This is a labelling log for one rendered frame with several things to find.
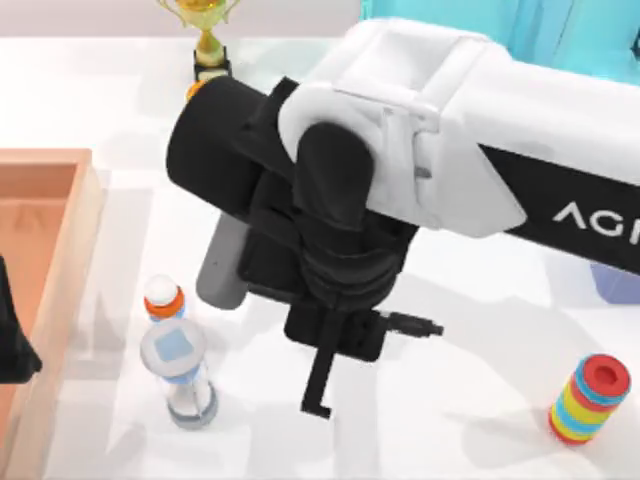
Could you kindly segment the clear bottle with blue label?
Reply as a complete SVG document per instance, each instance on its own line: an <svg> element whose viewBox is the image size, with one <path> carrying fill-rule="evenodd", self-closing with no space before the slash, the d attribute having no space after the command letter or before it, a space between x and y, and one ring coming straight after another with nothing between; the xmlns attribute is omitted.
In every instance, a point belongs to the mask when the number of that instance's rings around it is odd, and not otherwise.
<svg viewBox="0 0 640 480"><path fill-rule="evenodd" d="M170 318L151 325L140 343L145 368L166 386L166 405L174 424L195 431L218 411L218 396L206 365L208 341L202 328Z"/></svg>

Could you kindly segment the pale grey rounded box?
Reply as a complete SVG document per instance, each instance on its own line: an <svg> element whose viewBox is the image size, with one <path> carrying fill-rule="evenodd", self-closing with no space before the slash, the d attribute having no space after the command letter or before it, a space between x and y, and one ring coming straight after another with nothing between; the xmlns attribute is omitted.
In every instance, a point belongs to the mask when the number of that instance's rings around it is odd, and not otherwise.
<svg viewBox="0 0 640 480"><path fill-rule="evenodd" d="M220 215L196 280L196 292L208 305L235 310L244 301L248 284L239 277L238 267L248 232L245 223Z"/></svg>

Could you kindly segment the stack of coloured rings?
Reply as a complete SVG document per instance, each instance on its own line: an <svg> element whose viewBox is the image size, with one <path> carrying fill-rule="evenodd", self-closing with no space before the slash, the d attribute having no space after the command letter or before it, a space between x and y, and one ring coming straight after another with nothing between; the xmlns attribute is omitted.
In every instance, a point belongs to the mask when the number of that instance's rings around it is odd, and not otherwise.
<svg viewBox="0 0 640 480"><path fill-rule="evenodd" d="M627 367L616 357L584 357L550 406L548 424L564 444L590 442L631 389Z"/></svg>

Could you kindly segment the pale blue object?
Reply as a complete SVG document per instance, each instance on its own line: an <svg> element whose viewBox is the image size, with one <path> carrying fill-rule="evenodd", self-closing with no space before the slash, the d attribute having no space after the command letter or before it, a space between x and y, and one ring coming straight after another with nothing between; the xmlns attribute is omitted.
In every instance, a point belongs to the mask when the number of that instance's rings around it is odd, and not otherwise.
<svg viewBox="0 0 640 480"><path fill-rule="evenodd" d="M603 264L590 265L596 290L609 304L640 305L640 275Z"/></svg>

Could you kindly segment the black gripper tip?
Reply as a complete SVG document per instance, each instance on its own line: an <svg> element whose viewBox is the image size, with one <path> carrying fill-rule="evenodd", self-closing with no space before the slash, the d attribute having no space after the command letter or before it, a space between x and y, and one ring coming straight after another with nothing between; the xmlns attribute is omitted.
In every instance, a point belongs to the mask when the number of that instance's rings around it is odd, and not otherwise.
<svg viewBox="0 0 640 480"><path fill-rule="evenodd" d="M26 384L42 367L18 320L6 263L0 255L0 385Z"/></svg>

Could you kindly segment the salmon-coloured shallow box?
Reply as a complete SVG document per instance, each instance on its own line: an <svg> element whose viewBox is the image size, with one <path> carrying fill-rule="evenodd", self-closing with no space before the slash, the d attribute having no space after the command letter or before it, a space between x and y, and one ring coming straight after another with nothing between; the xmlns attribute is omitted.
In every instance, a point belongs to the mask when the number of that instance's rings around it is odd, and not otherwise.
<svg viewBox="0 0 640 480"><path fill-rule="evenodd" d="M0 386L0 480L42 480L64 356L102 208L88 149L0 149L0 255L17 316L43 361Z"/></svg>

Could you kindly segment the gold trophy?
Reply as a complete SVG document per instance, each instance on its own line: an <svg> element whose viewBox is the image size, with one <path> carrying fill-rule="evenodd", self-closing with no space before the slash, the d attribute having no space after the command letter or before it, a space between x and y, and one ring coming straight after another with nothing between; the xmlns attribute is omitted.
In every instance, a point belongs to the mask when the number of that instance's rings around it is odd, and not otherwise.
<svg viewBox="0 0 640 480"><path fill-rule="evenodd" d="M227 48L213 34L220 22L227 23L231 11L240 0L155 0L175 15L184 27L192 26L199 32L193 51L194 80L208 81L221 75L231 75L231 61Z"/></svg>

